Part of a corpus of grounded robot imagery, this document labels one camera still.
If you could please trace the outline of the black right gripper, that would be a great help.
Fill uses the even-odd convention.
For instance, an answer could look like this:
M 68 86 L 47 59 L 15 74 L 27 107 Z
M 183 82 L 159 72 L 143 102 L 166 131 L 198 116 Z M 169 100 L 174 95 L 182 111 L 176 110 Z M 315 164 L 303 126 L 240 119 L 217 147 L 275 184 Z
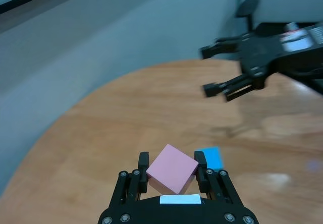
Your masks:
M 270 37 L 218 38 L 213 45 L 200 48 L 200 55 L 209 59 L 217 54 L 236 53 L 238 46 L 242 75 L 203 85 L 206 97 L 222 94 L 226 101 L 234 100 L 263 89 L 266 79 L 275 73 L 322 93 L 322 23 Z

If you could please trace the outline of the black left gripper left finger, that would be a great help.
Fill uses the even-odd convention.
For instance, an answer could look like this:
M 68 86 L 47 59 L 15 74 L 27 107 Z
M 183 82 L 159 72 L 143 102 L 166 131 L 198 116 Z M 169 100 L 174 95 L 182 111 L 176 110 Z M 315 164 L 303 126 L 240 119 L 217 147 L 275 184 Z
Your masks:
M 149 153 L 141 152 L 138 159 L 138 168 L 131 173 L 119 172 L 109 208 L 140 200 L 143 193 L 147 193 L 149 168 Z

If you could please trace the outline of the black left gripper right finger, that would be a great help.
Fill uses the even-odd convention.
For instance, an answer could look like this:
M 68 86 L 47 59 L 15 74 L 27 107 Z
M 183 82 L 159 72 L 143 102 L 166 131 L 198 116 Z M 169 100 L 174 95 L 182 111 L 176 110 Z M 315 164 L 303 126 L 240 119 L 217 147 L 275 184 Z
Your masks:
M 205 193 L 209 200 L 243 206 L 226 170 L 215 171 L 208 168 L 202 151 L 194 152 L 194 159 L 198 162 L 195 176 L 201 193 Z

